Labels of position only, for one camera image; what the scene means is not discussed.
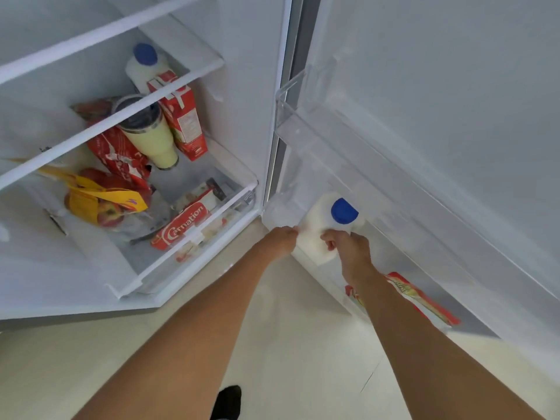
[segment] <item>blue bottle cap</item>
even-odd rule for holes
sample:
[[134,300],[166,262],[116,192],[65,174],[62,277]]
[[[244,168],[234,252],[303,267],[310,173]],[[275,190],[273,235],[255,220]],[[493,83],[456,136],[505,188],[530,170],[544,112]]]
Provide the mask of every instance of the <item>blue bottle cap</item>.
[[350,224],[358,218],[358,211],[356,211],[352,205],[345,201],[342,197],[332,205],[333,207],[330,209],[330,214],[339,224]]
[[141,42],[140,44],[136,44],[134,49],[132,50],[136,61],[144,66],[152,66],[157,63],[158,55],[156,53],[156,49],[153,48],[150,44],[146,44]]

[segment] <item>floor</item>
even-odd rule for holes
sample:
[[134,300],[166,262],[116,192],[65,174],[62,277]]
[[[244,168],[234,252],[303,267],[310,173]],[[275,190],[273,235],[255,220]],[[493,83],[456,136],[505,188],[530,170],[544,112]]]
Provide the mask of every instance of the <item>floor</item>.
[[[64,420],[186,300],[265,233],[251,224],[162,309],[0,334],[0,418]],[[451,336],[548,420],[560,388],[502,342]],[[256,290],[224,386],[242,387],[242,420],[409,419],[371,325],[351,317],[292,258]]]

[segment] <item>hand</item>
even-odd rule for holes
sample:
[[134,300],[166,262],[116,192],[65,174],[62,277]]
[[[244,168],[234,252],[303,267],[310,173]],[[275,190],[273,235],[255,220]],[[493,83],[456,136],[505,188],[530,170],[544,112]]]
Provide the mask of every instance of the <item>hand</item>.
[[270,261],[283,258],[291,254],[296,247],[296,238],[299,234],[297,227],[276,227],[264,236],[256,245],[262,256]]
[[364,236],[345,231],[327,230],[321,239],[329,250],[338,248],[342,261],[342,276],[352,287],[361,279],[368,279],[372,273],[379,274],[371,263],[370,242]]

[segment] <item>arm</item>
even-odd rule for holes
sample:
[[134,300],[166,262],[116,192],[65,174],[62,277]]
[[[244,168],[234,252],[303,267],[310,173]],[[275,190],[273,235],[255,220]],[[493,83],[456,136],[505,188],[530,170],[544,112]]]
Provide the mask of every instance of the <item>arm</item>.
[[542,420],[527,403],[413,308],[371,264],[368,240],[329,230],[344,278],[360,295],[414,420]]
[[264,270],[296,245],[275,228],[156,332],[80,410],[85,419],[208,420]]

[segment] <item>left hand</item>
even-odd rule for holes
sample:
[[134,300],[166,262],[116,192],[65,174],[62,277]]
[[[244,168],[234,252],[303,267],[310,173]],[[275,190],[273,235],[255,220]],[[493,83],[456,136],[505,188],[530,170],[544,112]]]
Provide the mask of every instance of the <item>left hand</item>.
[[271,261],[283,258],[293,251],[296,247],[296,238],[299,234],[297,227],[276,227],[264,236],[256,245],[263,256],[267,256]]

